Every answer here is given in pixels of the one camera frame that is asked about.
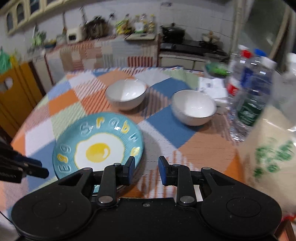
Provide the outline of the clear rice jug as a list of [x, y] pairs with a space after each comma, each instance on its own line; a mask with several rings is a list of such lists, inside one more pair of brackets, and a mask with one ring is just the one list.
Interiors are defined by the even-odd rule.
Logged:
[[271, 196], [283, 216], [295, 215], [295, 54], [287, 70], [274, 73], [272, 96], [239, 146], [244, 181]]

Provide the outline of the water bottle green label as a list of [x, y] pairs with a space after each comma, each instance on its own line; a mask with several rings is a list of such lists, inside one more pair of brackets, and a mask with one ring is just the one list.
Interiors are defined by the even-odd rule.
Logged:
[[261, 58], [259, 70], [250, 78], [247, 88], [239, 90], [234, 99], [233, 120], [230, 135], [236, 141], [244, 141], [264, 110], [272, 89], [272, 75], [276, 62]]

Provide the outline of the patchwork covered counter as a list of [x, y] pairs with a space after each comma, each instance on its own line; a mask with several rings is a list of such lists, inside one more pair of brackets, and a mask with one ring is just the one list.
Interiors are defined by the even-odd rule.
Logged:
[[131, 40], [105, 37], [56, 47], [46, 54], [53, 81], [66, 73], [113, 67], [155, 67], [158, 64], [159, 38]]

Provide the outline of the yellow wooden cabinet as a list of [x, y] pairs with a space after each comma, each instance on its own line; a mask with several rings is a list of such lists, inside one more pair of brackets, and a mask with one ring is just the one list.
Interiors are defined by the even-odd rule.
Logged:
[[1, 134], [14, 138], [46, 92], [32, 62], [1, 75]]

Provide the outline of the black gas stove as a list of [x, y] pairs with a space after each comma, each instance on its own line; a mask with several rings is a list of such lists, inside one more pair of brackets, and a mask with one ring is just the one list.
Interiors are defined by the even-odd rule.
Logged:
[[184, 40], [182, 43], [162, 42], [159, 50], [162, 52], [191, 54], [202, 57], [228, 56], [227, 53], [221, 50], [216, 44], [205, 41]]

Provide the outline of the teal fried egg plate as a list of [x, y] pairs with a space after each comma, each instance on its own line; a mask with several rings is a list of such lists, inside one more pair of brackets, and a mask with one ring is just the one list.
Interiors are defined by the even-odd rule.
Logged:
[[58, 137], [53, 167], [58, 179], [82, 168], [102, 171], [113, 163], [125, 164], [130, 156], [138, 164], [144, 138], [138, 125], [118, 113], [101, 112], [81, 118]]

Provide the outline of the green plastic basket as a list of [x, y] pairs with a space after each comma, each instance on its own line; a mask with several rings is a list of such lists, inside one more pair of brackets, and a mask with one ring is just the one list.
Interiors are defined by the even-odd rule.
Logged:
[[228, 69], [228, 66], [225, 63], [221, 62], [206, 62], [205, 72], [214, 78], [227, 78], [230, 76], [231, 72]]

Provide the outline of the colourful checkered tablecloth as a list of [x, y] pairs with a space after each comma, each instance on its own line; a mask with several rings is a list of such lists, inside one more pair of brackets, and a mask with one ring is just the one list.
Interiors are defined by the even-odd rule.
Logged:
[[238, 181], [243, 171], [226, 114], [202, 126], [181, 123], [172, 97], [191, 89], [199, 75], [182, 68], [97, 69], [67, 74], [38, 103], [12, 141], [17, 152], [41, 161], [45, 179], [1, 182], [1, 212], [10, 217], [25, 195], [79, 169], [101, 171], [135, 158], [134, 179], [124, 197], [175, 197], [164, 186], [158, 159], [199, 171], [213, 168]]

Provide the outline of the water bottle red label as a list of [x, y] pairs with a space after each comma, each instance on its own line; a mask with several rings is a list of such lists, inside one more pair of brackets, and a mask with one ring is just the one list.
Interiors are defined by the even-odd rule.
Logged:
[[241, 78], [245, 68], [246, 61], [252, 56], [252, 53], [244, 45], [238, 45], [238, 51], [231, 54], [228, 70], [230, 76], [226, 86], [228, 92], [227, 116], [229, 120], [233, 120], [234, 98], [241, 89]]

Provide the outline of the white rice cooker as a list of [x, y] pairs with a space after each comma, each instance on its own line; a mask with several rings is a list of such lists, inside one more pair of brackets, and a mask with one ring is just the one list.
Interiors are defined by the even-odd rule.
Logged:
[[83, 41], [85, 39], [83, 27], [79, 26], [72, 29], [68, 29], [66, 37], [68, 44], [74, 44]]

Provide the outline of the white base cabinet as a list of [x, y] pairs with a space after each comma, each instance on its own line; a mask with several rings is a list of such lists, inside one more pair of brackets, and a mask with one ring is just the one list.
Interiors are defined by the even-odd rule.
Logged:
[[160, 67], [183, 67], [188, 70], [203, 71], [207, 59], [196, 55], [161, 53], [159, 54]]

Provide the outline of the white ribbed bowl black rim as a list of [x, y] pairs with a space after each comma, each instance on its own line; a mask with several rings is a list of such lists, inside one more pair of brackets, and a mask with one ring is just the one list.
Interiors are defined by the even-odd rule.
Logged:
[[171, 97], [171, 111], [177, 120], [187, 126], [202, 126], [212, 119], [217, 104], [204, 92], [184, 89]]

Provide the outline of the black pressure cooker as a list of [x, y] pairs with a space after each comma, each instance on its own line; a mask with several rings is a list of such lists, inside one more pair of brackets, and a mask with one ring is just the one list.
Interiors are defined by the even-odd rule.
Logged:
[[108, 21], [102, 16], [95, 16], [84, 24], [86, 39], [94, 40], [108, 35]]

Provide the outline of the black wok with lid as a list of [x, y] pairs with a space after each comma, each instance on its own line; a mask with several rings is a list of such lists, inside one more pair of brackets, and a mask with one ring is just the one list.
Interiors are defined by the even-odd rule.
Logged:
[[166, 43], [181, 43], [185, 38], [185, 30], [175, 23], [161, 25], [162, 39]]

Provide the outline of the white tissue pack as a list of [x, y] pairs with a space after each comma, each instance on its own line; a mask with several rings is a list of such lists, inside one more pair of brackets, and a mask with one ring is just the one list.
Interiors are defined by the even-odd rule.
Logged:
[[210, 96], [219, 107], [226, 107], [228, 104], [228, 92], [221, 78], [199, 78], [198, 90]]

